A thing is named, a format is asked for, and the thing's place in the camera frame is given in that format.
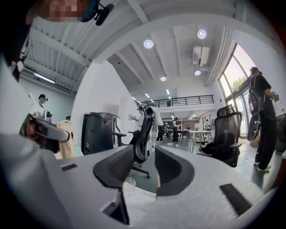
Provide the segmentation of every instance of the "window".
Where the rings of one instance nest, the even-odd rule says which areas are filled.
[[[250,68],[251,67],[256,67],[256,65],[254,64],[252,59],[249,57],[249,55],[247,55],[247,53],[242,49],[242,47],[240,47],[240,45],[236,46],[236,50],[235,50],[233,55],[236,57],[236,59],[241,64],[242,68],[245,70],[245,72],[249,76]]]
[[[224,96],[227,97],[231,94],[231,91],[229,89],[229,86],[227,84],[227,80],[225,79],[224,75],[220,77],[219,79],[220,85],[223,88]]]
[[[219,79],[220,86],[224,92],[225,102],[232,104],[235,111],[242,113],[240,137],[247,136],[251,113],[248,105],[248,86],[243,85],[250,74],[249,70],[255,63],[251,60],[243,48],[236,44],[233,55],[226,66],[223,75]]]
[[[246,76],[234,57],[231,58],[224,72],[231,91],[234,92],[246,80]]]

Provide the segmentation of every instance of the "black pants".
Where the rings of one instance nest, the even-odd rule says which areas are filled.
[[[173,142],[178,142],[178,141],[179,141],[178,130],[177,128],[173,128]]]
[[[255,162],[259,162],[259,169],[264,170],[269,164],[275,150],[276,138],[276,119],[269,119],[262,113],[260,139],[255,156]]]
[[[160,139],[160,141],[163,141],[163,133],[161,133],[160,131],[158,131],[158,137],[157,137],[156,141],[159,141],[159,139]]]

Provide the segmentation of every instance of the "air conditioner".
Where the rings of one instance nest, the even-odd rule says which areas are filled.
[[[193,65],[203,66],[207,63],[209,57],[210,48],[202,46],[193,47]]]

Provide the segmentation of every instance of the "office chair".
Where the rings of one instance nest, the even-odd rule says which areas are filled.
[[[216,152],[215,158],[233,168],[237,166],[238,156],[240,155],[239,147],[242,145],[238,143],[241,119],[241,112],[235,112],[232,105],[228,105],[217,111],[217,118],[214,120],[214,147],[222,146],[222,149]]]
[[[133,145],[133,154],[134,154],[134,162],[142,164],[145,162],[149,156],[148,150],[147,150],[147,142],[148,142],[148,135],[152,127],[152,123],[154,121],[154,114],[151,108],[147,108],[144,111],[144,121],[141,127],[140,131],[135,132],[128,132],[133,134],[133,138],[129,145]],[[123,146],[122,143],[122,137],[126,137],[126,134],[122,133],[116,133],[112,132],[113,135],[116,135],[118,137],[118,146]],[[147,178],[150,178],[150,174],[148,171],[145,171],[143,169],[140,169],[136,166],[132,166],[133,170],[139,171],[141,173],[147,174]]]

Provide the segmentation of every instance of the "chair headrest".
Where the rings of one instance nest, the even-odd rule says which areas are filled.
[[[216,116],[219,117],[224,117],[224,116],[229,116],[233,113],[235,113],[236,111],[233,109],[232,104],[227,105],[223,108],[218,109]]]

